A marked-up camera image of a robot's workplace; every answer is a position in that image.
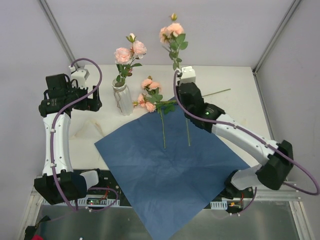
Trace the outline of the cream printed ribbon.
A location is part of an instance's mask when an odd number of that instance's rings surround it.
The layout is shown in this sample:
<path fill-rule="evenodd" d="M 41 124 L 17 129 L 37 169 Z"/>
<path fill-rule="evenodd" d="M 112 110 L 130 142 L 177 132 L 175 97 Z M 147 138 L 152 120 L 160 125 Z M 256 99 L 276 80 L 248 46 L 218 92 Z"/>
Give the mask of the cream printed ribbon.
<path fill-rule="evenodd" d="M 77 130 L 72 136 L 70 136 L 70 139 L 93 139 L 97 137 L 104 137 L 105 134 L 103 132 L 102 126 L 100 123 L 93 118 L 87 119 L 81 128 Z"/>

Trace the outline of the white ribbed ceramic vase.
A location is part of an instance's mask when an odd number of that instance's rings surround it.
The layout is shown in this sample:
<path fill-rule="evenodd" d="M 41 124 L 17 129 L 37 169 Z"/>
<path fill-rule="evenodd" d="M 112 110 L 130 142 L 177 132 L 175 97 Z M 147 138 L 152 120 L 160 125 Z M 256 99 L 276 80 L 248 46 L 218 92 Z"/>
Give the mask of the white ribbed ceramic vase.
<path fill-rule="evenodd" d="M 120 84 L 116 79 L 112 81 L 113 95 L 116 101 L 116 106 L 124 116 L 129 116 L 133 113 L 134 104 L 132 101 L 130 89 L 126 83 Z"/>

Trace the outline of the blue wrapping paper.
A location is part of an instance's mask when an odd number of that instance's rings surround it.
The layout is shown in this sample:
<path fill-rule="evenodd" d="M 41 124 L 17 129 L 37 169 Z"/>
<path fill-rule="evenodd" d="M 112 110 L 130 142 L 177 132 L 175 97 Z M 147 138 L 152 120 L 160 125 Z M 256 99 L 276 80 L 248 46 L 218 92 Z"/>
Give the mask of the blue wrapping paper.
<path fill-rule="evenodd" d="M 128 122 L 95 143 L 144 227 L 154 240 L 167 240 L 205 208 L 223 189 L 234 170 L 248 164 L 216 135 L 188 122 L 177 107 L 163 116 L 156 112 Z M 181 202 L 165 198 L 131 201 L 138 189 L 188 186 L 198 198 Z"/>

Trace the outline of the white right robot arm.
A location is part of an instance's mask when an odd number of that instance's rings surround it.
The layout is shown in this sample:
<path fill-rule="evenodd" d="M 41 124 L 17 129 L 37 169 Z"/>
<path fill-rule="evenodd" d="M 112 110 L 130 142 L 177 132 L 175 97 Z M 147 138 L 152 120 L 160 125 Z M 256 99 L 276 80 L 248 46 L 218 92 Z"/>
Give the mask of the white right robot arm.
<path fill-rule="evenodd" d="M 234 170 L 225 181 L 225 192 L 237 197 L 244 189 L 265 186 L 279 190 L 293 168 L 287 158 L 293 158 L 293 146 L 286 140 L 254 137 L 253 132 L 239 125 L 223 109 L 206 103 L 200 89 L 193 82 L 178 83 L 177 97 L 186 109 L 185 117 L 199 129 L 223 137 L 258 161 L 258 164 L 243 170 Z"/>

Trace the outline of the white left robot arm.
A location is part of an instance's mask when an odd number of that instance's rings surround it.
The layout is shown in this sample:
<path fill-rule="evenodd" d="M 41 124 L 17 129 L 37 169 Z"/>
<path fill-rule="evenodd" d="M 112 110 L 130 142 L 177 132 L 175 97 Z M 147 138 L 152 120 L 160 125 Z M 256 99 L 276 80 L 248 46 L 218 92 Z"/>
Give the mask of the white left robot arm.
<path fill-rule="evenodd" d="M 45 127 L 45 163 L 42 177 L 34 180 L 34 188 L 51 205 L 74 201 L 87 195 L 88 189 L 99 195 L 106 183 L 98 169 L 76 173 L 70 161 L 69 129 L 73 109 L 97 112 L 102 107 L 99 92 L 87 97 L 86 69 L 45 78 L 47 90 L 38 109 Z"/>

